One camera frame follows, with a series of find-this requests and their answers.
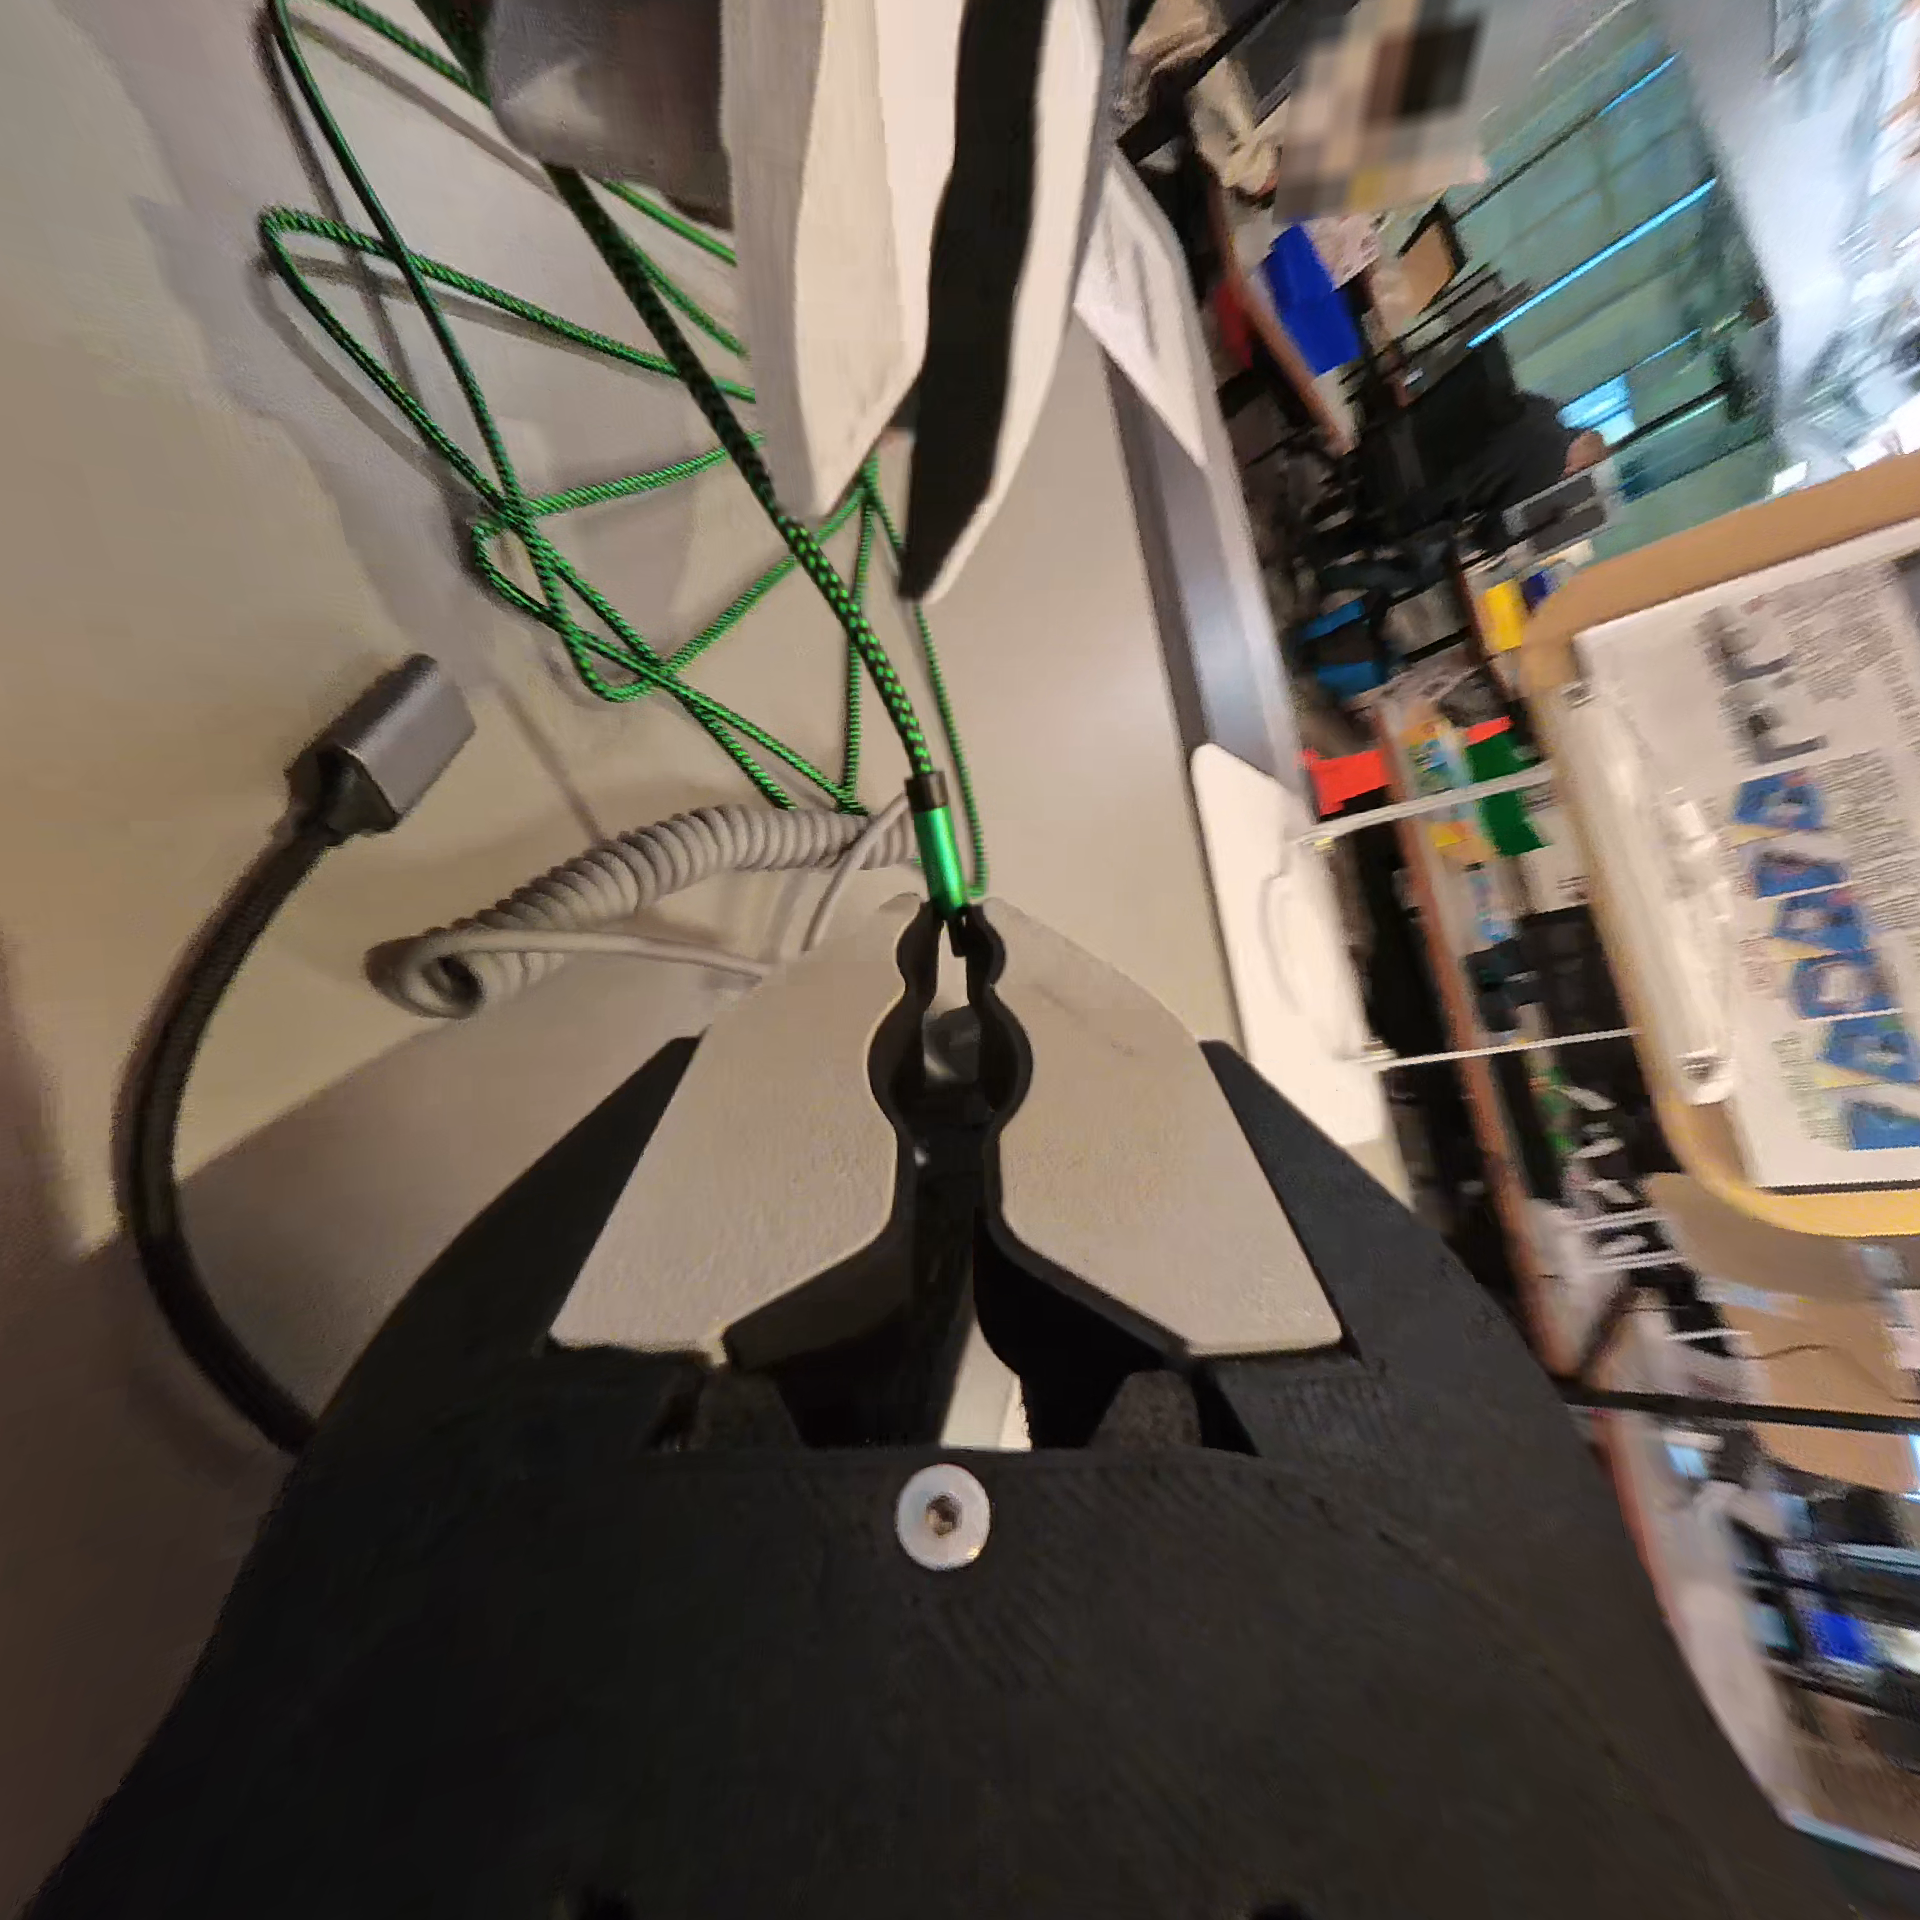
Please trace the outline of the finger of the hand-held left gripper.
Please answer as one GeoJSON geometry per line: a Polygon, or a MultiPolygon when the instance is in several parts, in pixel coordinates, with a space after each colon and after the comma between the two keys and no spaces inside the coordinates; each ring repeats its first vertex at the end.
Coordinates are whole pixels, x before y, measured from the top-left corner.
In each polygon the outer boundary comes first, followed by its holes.
{"type": "Polygon", "coordinates": [[[918,420],[962,2],[729,2],[741,333],[777,506],[918,420]]]}
{"type": "Polygon", "coordinates": [[[965,2],[952,167],[934,213],[901,584],[971,559],[1042,417],[1107,134],[1097,2],[965,2]]]}

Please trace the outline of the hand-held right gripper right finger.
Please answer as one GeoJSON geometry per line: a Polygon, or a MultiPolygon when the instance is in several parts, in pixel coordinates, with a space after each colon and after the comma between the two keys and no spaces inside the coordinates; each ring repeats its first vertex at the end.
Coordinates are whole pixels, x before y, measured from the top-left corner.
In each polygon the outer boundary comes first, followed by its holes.
{"type": "Polygon", "coordinates": [[[988,1153],[1008,1257],[1168,1359],[1338,1347],[1332,1297],[1188,1026],[1005,899],[974,926],[982,1040],[1012,1073],[988,1153]]]}

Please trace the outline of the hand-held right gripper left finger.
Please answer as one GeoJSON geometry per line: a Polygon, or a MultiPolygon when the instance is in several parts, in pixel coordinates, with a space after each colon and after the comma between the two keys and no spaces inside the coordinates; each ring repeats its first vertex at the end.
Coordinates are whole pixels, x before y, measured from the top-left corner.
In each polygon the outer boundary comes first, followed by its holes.
{"type": "Polygon", "coordinates": [[[872,1050],[902,1006],[901,939],[921,909],[887,899],[711,1020],[557,1312],[557,1343],[742,1357],[755,1317],[881,1239],[901,1144],[872,1050]]]}

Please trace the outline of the black braided cable silver plug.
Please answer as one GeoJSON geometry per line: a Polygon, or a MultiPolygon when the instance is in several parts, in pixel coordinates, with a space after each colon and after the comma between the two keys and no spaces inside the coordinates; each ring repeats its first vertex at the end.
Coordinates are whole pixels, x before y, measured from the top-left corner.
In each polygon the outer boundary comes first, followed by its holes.
{"type": "Polygon", "coordinates": [[[205,1032],[252,952],[324,859],[395,832],[474,730],[454,677],[415,653],[371,680],[287,770],[265,844],[187,943],[134,1046],[115,1122],[115,1199],[148,1299],[192,1370],[268,1449],[295,1456],[314,1417],[227,1322],[181,1197],[181,1122],[205,1032]]]}

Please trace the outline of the grey desk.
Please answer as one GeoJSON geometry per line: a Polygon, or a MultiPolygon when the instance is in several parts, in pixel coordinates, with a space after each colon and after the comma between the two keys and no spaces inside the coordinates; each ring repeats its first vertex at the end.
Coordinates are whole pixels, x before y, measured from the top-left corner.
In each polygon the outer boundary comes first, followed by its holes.
{"type": "MultiPolygon", "coordinates": [[[[2,4],[2,989],[25,1190],[2,1357],[181,1352],[118,1244],[125,1056],[268,840],[282,769],[409,653],[478,730],[397,832],[327,857],[217,1012],[184,1114],[189,1233],[252,1352],[321,1406],[395,1293],[729,989],[565,966],[479,1020],[418,1020],[367,952],[478,913],[588,842],[751,800],[671,703],[611,706],[468,569],[474,506],[261,263],[258,210],[347,210],[268,80],[258,2],[2,4]]],[[[454,267],[648,346],[478,103],[354,20],[305,43],[397,227],[454,267]]],[[[994,894],[1241,1040],[1115,379],[1087,329],[958,584],[928,612],[994,894]]]]}

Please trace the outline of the white base clear acrylic stand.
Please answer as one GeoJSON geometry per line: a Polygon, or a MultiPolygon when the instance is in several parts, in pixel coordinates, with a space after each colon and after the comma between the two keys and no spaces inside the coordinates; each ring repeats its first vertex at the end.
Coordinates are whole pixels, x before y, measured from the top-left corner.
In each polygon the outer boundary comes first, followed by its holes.
{"type": "Polygon", "coordinates": [[[1304,794],[1218,743],[1188,753],[1188,783],[1248,1062],[1329,1140],[1365,1153],[1388,1140],[1387,1077],[1534,1053],[1554,1040],[1499,1040],[1429,1053],[1387,1049],[1362,1012],[1332,852],[1424,819],[1442,800],[1319,819],[1304,794]]]}

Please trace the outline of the blue storage bin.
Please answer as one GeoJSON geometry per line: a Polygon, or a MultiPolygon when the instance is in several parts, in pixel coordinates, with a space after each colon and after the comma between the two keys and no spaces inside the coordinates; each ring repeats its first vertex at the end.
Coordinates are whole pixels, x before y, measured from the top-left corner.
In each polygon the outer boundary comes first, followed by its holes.
{"type": "Polygon", "coordinates": [[[1312,376],[1341,370],[1361,357],[1362,339],[1348,297],[1307,223],[1281,227],[1259,263],[1259,282],[1312,376]]]}

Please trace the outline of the printed paper sheet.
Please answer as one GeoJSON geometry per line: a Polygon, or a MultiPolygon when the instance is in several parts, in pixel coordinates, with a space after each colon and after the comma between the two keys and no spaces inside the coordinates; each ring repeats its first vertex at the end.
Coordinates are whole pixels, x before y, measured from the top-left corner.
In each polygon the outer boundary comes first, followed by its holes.
{"type": "Polygon", "coordinates": [[[1655,1034],[1768,1190],[1917,1183],[1917,544],[1587,627],[1569,747],[1655,1034]]]}

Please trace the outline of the wooden board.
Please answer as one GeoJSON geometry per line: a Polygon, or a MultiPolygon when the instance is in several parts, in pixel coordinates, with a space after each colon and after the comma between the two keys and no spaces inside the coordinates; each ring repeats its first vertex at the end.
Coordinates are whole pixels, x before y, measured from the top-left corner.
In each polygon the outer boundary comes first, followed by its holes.
{"type": "Polygon", "coordinates": [[[1587,569],[1528,620],[1521,649],[1524,703],[1589,863],[1589,906],[1601,952],[1634,1032],[1632,1043],[1662,1133],[1682,1170],[1714,1199],[1789,1233],[1915,1236],[1917,1184],[1761,1189],[1747,1177],[1725,1114],[1682,1094],[1682,1073],[1661,1032],[1651,923],[1622,892],[1622,827],[1604,822],[1597,747],[1581,746],[1571,723],[1582,686],[1577,637],[1692,593],[1735,584],[1748,574],[1815,559],[1858,539],[1895,537],[1915,526],[1917,457],[1901,453],[1587,569]]]}

